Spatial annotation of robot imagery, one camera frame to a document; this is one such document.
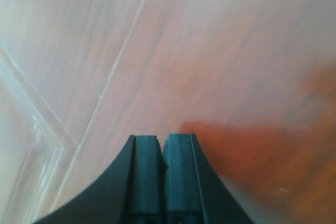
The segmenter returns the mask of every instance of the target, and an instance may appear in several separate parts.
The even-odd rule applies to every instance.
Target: transparent plastic
[[[54,209],[77,143],[0,49],[0,223],[32,223]]]

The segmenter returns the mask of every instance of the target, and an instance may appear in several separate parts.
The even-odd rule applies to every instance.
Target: black plastic object
[[[190,136],[169,135],[163,150],[167,224],[202,224],[200,191]]]
[[[162,224],[162,157],[156,136],[137,136],[130,188],[129,223]]]
[[[35,224],[253,224],[217,177],[195,134],[130,136],[105,172]]]
[[[119,224],[125,222],[135,136],[86,190],[36,224]]]

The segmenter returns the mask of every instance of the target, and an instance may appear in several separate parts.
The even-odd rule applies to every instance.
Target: wooden floor
[[[78,145],[195,132],[256,223],[336,223],[336,0],[0,0],[0,45]]]

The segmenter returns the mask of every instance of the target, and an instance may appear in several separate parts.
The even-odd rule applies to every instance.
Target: black curved edge
[[[195,134],[190,134],[204,224],[254,224],[223,185]]]
[[[131,182],[135,136],[131,135],[113,163],[76,198],[35,224],[124,223]]]

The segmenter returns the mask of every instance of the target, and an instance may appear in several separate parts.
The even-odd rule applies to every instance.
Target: wood grain
[[[3,14],[5,49],[83,137],[57,205],[128,135],[196,132],[256,223],[336,222],[336,0],[143,0],[136,21],[141,0],[102,1]]]
[[[335,222],[335,11],[335,0],[147,0],[65,191],[131,133],[196,132],[257,223]]]
[[[140,2],[0,2],[2,47],[79,140]]]

